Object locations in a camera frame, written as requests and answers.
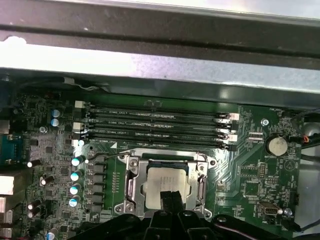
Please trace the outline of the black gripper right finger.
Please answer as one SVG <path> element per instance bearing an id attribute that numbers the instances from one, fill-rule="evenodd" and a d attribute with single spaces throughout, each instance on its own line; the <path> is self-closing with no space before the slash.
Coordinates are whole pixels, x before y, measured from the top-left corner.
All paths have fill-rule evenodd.
<path id="1" fill-rule="evenodd" d="M 237 218 L 219 214 L 211 221 L 185 210 L 179 191 L 171 193 L 173 240 L 274 240 L 275 235 Z"/>

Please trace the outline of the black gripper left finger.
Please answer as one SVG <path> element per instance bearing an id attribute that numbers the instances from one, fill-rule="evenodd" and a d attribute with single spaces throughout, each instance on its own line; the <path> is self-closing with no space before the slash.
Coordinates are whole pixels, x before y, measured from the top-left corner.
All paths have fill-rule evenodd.
<path id="1" fill-rule="evenodd" d="M 174 193 L 160 193 L 160 210 L 151 218 L 141 220 L 125 213 L 87 229 L 72 237 L 73 240 L 172 240 Z"/>

